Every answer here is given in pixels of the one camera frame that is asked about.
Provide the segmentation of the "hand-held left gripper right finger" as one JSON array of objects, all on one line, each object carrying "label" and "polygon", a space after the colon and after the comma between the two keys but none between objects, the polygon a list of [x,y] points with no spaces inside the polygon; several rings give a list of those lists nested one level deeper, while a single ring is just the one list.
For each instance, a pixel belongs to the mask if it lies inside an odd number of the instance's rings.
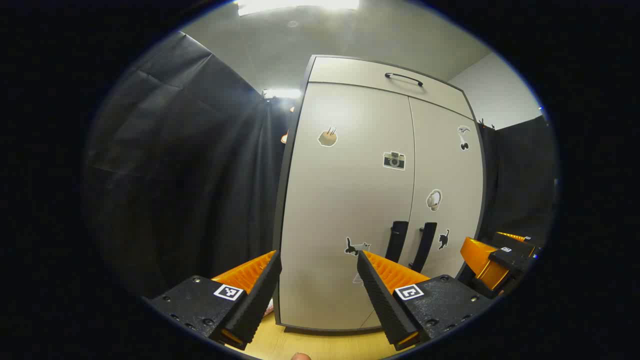
[{"label": "hand-held left gripper right finger", "polygon": [[493,303],[454,276],[428,277],[371,251],[359,252],[357,270],[397,351],[445,337]]}]

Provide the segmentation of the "black door handle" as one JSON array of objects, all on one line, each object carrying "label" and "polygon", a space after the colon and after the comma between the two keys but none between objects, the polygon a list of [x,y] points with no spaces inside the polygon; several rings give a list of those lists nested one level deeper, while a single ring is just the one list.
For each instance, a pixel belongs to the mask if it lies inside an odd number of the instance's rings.
[{"label": "black door handle", "polygon": [[390,227],[390,237],[384,257],[394,263],[398,263],[405,244],[409,221],[393,221]]},{"label": "black door handle", "polygon": [[419,238],[416,254],[413,261],[409,264],[412,271],[421,273],[425,267],[426,260],[430,254],[434,243],[434,236],[437,230],[437,222],[425,222],[423,227],[419,228]]}]

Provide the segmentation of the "large ceiling light panel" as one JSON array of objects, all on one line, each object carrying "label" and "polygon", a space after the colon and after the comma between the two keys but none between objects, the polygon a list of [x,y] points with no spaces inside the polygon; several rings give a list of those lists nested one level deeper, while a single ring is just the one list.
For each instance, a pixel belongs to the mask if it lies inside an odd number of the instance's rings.
[{"label": "large ceiling light panel", "polygon": [[235,0],[238,16],[281,9],[313,7],[325,10],[358,10],[361,0]]}]

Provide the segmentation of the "grey cabinet door headphone sticker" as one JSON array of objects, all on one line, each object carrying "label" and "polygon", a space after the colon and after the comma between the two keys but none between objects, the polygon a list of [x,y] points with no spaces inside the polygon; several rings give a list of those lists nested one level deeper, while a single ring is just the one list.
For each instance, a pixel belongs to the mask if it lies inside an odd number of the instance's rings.
[{"label": "grey cabinet door headphone sticker", "polygon": [[419,229],[438,223],[421,274],[456,276],[467,237],[478,234],[483,214],[485,174],[475,121],[439,105],[410,98],[413,198],[399,263],[409,267],[418,250]]}]

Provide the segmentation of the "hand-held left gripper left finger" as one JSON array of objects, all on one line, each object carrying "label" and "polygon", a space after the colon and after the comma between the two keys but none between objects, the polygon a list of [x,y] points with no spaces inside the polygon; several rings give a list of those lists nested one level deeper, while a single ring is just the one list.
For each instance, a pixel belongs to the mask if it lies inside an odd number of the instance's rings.
[{"label": "hand-held left gripper left finger", "polygon": [[192,275],[145,301],[191,333],[245,350],[265,316],[281,271],[281,253],[272,250],[213,278]]}]

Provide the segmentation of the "grey cabinet top flap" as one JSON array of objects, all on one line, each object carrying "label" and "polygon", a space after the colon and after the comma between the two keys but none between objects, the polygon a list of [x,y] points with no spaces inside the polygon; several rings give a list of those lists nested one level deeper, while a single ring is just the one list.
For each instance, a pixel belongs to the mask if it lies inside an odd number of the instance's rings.
[{"label": "grey cabinet top flap", "polygon": [[[461,89],[427,74],[386,63],[329,55],[315,55],[310,60],[310,64],[309,82],[356,85],[393,92],[426,101],[471,120],[474,119],[473,110]],[[411,80],[395,76],[387,79],[385,73],[410,76],[422,81],[423,87]]]}]

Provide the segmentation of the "grey double-door shoe cabinet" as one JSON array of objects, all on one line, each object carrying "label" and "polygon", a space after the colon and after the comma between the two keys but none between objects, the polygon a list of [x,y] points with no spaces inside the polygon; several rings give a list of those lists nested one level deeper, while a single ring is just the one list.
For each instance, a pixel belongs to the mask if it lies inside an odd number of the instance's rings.
[{"label": "grey double-door shoe cabinet", "polygon": [[458,275],[486,208],[485,151],[458,86],[396,64],[312,55],[279,176],[273,241],[287,330],[380,328],[358,257]]}]

